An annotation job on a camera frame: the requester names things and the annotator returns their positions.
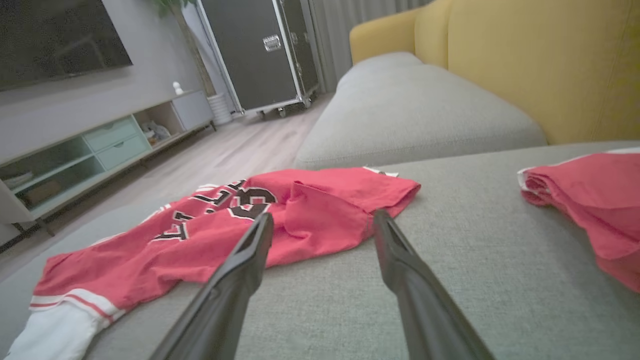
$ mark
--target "yellow cushion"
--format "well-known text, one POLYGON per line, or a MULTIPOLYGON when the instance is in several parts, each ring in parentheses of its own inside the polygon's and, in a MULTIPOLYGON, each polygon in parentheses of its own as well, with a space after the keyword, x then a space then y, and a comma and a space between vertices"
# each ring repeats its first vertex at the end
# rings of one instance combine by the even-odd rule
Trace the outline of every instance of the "yellow cushion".
POLYGON ((373 56, 396 51, 415 52, 413 29, 421 9, 382 17, 353 28, 349 34, 353 64, 373 56))
POLYGON ((640 138, 639 1, 455 0, 449 70, 519 106, 550 143, 640 138))
POLYGON ((415 55, 423 63, 447 68, 447 39, 452 0, 435 0, 415 18, 415 55))

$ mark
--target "gray sofa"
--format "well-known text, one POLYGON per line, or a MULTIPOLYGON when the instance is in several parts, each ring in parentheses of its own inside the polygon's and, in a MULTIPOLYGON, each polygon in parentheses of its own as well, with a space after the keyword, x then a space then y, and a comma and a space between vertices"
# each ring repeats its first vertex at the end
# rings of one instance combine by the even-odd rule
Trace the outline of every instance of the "gray sofa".
POLYGON ((380 166, 546 145, 527 114, 410 53, 366 59, 342 77, 296 168, 380 166))
MULTIPOLYGON (((422 190, 397 223, 496 359, 624 359, 640 354, 640 301, 595 265, 585 232, 520 197, 516 171, 640 142, 545 146, 380 167, 422 190)), ((171 199, 95 220, 0 284, 0 353, 29 315, 47 257, 125 231, 171 199)), ((99 334, 87 359, 146 359, 198 285, 182 283, 99 334)), ((236 359, 408 359, 396 300, 371 241, 265 271, 236 359)))

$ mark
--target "television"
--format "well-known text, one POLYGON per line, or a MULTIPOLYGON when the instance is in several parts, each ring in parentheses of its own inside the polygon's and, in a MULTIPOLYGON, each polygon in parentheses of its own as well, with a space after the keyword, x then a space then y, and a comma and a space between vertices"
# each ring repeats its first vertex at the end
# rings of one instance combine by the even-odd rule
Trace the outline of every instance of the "television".
POLYGON ((101 0, 0 0, 0 91, 128 65, 101 0))

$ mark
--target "gray curtain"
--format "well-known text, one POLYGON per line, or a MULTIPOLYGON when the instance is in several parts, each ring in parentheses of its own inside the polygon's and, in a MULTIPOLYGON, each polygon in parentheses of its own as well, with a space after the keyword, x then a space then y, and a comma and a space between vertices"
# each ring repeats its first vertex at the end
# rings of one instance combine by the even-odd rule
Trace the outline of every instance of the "gray curtain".
POLYGON ((301 0, 303 10, 309 12, 313 26, 317 49, 316 64, 319 67, 322 90, 334 91, 338 80, 351 68, 349 32, 354 26, 410 10, 430 1, 301 0))

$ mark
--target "white pot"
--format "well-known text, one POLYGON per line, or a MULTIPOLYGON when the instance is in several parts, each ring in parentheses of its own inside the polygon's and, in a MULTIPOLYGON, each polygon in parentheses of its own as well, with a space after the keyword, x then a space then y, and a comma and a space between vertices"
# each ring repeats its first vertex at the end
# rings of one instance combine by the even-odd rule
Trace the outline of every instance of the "white pot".
POLYGON ((213 123, 216 125, 226 124, 233 120, 231 117, 231 111, 227 106, 227 100, 225 99, 225 94, 218 94, 212 97, 208 97, 209 106, 211 106, 211 110, 213 111, 213 123))

